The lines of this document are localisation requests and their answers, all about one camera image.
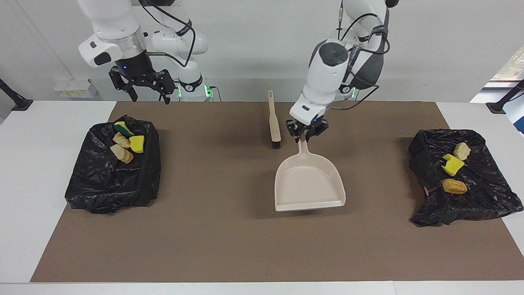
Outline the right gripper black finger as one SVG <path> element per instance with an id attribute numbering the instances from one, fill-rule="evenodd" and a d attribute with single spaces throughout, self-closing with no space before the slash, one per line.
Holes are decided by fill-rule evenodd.
<path id="1" fill-rule="evenodd" d="M 116 90 L 122 90 L 129 95 L 131 101 L 137 102 L 138 95 L 133 88 L 133 82 L 124 82 L 120 70 L 118 68 L 111 68 L 109 73 L 113 86 Z"/>
<path id="2" fill-rule="evenodd" d="M 154 80 L 152 82 L 153 90 L 160 94 L 166 105 L 171 102 L 171 95 L 176 90 L 174 79 L 171 77 L 168 70 L 154 72 Z"/>

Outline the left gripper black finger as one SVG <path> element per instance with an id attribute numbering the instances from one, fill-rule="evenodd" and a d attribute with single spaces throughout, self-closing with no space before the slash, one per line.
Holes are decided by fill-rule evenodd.
<path id="1" fill-rule="evenodd" d="M 298 120 L 286 120 L 287 130 L 295 140 L 296 143 L 299 142 L 301 137 L 301 123 Z"/>
<path id="2" fill-rule="evenodd" d="M 322 134 L 328 127 L 329 127 L 329 125 L 318 125 L 318 126 L 310 125 L 310 126 L 308 126 L 307 127 L 307 132 L 306 132 L 306 135 L 305 135 L 306 142 L 309 142 L 309 140 L 313 136 L 319 136 L 320 134 Z"/>

